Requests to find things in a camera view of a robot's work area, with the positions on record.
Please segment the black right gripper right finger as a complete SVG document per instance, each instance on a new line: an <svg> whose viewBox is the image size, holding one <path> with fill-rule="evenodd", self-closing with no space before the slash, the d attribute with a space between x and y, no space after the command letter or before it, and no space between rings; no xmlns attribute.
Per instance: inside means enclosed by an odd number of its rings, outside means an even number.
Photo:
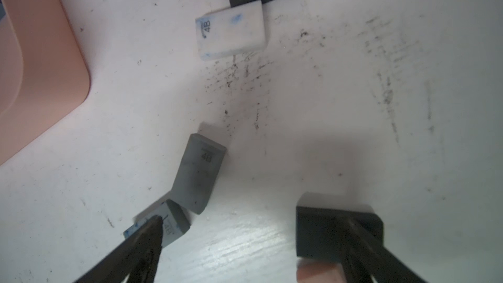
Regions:
<svg viewBox="0 0 503 283"><path fill-rule="evenodd" d="M337 220L341 263L347 282L424 282L356 220Z"/></svg>

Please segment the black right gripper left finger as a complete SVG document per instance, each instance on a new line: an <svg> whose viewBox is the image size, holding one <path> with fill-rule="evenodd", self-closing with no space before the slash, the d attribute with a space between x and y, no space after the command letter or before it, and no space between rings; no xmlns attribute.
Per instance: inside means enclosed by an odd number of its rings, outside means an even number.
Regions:
<svg viewBox="0 0 503 283"><path fill-rule="evenodd" d="M162 250L162 218L152 217L77 282L153 282Z"/></svg>

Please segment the pink eraser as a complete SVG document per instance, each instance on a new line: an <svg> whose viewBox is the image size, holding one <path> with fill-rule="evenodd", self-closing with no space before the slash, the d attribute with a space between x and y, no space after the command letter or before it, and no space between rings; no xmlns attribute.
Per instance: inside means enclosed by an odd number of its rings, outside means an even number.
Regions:
<svg viewBox="0 0 503 283"><path fill-rule="evenodd" d="M312 262L297 269L298 283L346 283L342 267L338 263Z"/></svg>

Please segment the pink plastic storage tray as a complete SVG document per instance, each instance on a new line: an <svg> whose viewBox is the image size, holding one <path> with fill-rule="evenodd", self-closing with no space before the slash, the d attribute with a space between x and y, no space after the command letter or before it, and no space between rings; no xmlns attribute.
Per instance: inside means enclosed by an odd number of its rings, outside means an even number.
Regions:
<svg viewBox="0 0 503 283"><path fill-rule="evenodd" d="M60 0L1 0L1 162L88 96L90 75Z"/></svg>

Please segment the white eraser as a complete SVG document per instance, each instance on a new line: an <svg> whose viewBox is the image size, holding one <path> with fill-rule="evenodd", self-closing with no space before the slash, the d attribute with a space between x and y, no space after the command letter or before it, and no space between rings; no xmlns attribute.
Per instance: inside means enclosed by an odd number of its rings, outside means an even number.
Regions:
<svg viewBox="0 0 503 283"><path fill-rule="evenodd" d="M206 14L195 20L196 41L202 60L216 60L267 46L260 0Z"/></svg>

